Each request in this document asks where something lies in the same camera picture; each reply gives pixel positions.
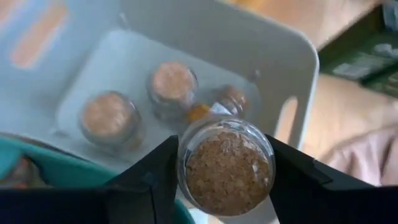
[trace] bin handle cutout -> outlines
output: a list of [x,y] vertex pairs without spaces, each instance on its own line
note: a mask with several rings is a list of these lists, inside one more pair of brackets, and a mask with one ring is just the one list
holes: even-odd
[[25,0],[0,0],[0,29],[11,20]]
[[68,15],[68,9],[58,1],[46,10],[31,25],[11,53],[11,61],[20,68],[30,68],[49,49],[52,40],[59,34]]
[[298,105],[297,97],[291,96],[285,101],[280,110],[275,138],[283,143],[289,143]]

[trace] pink fabric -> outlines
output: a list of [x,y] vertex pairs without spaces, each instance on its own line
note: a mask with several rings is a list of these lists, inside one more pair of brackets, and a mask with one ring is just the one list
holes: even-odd
[[398,126],[335,146],[321,162],[375,186],[398,184]]

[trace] white plastic tray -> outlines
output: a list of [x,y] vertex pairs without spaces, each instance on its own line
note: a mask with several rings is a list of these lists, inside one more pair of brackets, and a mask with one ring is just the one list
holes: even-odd
[[[297,31],[214,0],[97,0],[96,4],[68,0],[65,24],[50,47],[34,66],[20,68],[10,55],[53,1],[22,2],[10,19],[0,21],[0,132],[42,141],[122,171],[172,134],[151,123],[140,83],[159,63],[181,60],[193,67],[200,85],[245,87],[258,107],[252,122],[267,134],[276,133],[284,103],[295,96],[298,107],[289,144],[300,149],[318,58],[313,45]],[[249,91],[244,77],[253,75],[260,77]],[[110,156],[78,132],[81,104],[101,89],[128,94],[149,129],[157,130],[155,136],[148,130],[150,138],[139,150]],[[228,223],[244,223],[247,218],[250,223],[264,223],[275,213],[267,202]]]

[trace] glass jar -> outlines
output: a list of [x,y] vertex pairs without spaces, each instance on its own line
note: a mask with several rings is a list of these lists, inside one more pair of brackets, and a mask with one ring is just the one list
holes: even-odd
[[162,63],[147,85],[156,117],[166,121],[183,118],[194,102],[197,87],[197,77],[186,65]]
[[244,93],[231,86],[224,85],[214,90],[203,90],[197,94],[197,102],[188,112],[191,123],[211,114],[230,114],[244,118],[249,102]]
[[213,114],[185,131],[177,174],[192,205],[217,217],[235,217],[256,208],[271,191],[274,151],[254,125]]
[[137,147],[144,138],[137,108],[127,96],[116,91],[104,91],[90,98],[79,124],[87,140],[99,146]]

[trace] teal container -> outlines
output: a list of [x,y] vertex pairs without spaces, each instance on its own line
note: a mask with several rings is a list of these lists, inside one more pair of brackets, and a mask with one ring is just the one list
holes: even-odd
[[[115,171],[66,154],[15,139],[0,138],[0,178],[12,169],[22,155],[30,157],[40,167],[43,180],[54,187],[98,187],[118,175]],[[179,200],[175,201],[173,223],[195,223]]]

